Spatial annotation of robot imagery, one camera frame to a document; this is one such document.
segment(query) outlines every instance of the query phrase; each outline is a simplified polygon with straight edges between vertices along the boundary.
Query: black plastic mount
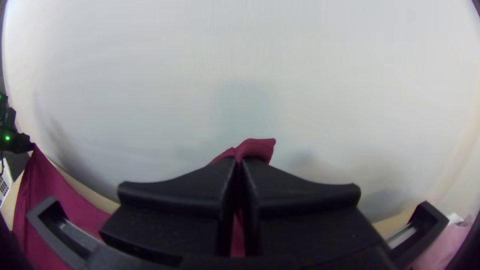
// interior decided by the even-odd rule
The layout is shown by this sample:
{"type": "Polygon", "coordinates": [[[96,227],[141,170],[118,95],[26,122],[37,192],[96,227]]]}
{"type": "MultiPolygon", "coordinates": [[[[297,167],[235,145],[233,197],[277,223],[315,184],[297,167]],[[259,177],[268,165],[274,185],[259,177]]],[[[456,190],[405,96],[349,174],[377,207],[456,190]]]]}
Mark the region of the black plastic mount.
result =
{"type": "Polygon", "coordinates": [[[120,184],[120,207],[100,230],[105,243],[71,224],[54,198],[27,216],[69,266],[91,270],[403,269],[448,223],[423,202],[409,222],[416,232],[391,249],[357,209],[360,195],[354,184],[224,158],[172,180],[120,184]],[[234,215],[243,258],[229,257],[234,215]]]}

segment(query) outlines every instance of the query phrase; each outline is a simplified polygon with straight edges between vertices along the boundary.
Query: red cloth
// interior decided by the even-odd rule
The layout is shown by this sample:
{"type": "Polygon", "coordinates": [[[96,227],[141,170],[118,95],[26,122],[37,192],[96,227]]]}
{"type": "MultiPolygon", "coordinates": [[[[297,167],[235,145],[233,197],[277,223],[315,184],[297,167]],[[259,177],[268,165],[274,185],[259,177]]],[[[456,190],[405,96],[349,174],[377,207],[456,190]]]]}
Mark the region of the red cloth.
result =
{"type": "MultiPolygon", "coordinates": [[[[240,162],[245,157],[257,157],[261,158],[266,163],[269,163],[274,154],[275,139],[247,139],[240,143],[235,148],[227,149],[219,156],[214,158],[209,164],[215,163],[226,157],[235,157],[237,162],[240,162]]],[[[233,216],[233,233],[231,236],[231,257],[244,257],[245,256],[245,243],[244,243],[244,229],[242,227],[242,210],[235,213],[233,216]]]]}
{"type": "Polygon", "coordinates": [[[68,270],[70,268],[50,249],[26,217],[30,209],[49,196],[61,203],[73,224],[98,239],[99,229],[110,215],[78,194],[35,146],[21,179],[13,217],[13,233],[36,270],[68,270]]]}
{"type": "MultiPolygon", "coordinates": [[[[270,162],[275,142],[275,139],[247,139],[236,148],[226,150],[211,163],[231,156],[237,161],[243,157],[258,157],[270,162]]],[[[78,194],[35,146],[21,179],[13,218],[13,233],[36,270],[68,270],[69,267],[43,241],[26,217],[30,209],[49,196],[55,197],[61,203],[73,224],[98,239],[101,239],[99,230],[110,215],[78,194]]],[[[238,216],[234,220],[232,240],[232,256],[244,256],[243,229],[238,216]]]]}

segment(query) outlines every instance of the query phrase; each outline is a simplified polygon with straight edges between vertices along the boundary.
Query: white wall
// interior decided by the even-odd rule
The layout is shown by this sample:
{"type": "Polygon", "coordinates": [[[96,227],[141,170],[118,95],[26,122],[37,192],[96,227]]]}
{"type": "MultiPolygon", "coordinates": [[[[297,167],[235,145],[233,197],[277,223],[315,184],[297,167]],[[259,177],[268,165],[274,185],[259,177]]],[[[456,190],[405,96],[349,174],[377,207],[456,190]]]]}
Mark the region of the white wall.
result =
{"type": "Polygon", "coordinates": [[[22,131],[109,198],[273,137],[378,220],[439,202],[478,135],[470,0],[9,0],[2,42],[22,131]]]}

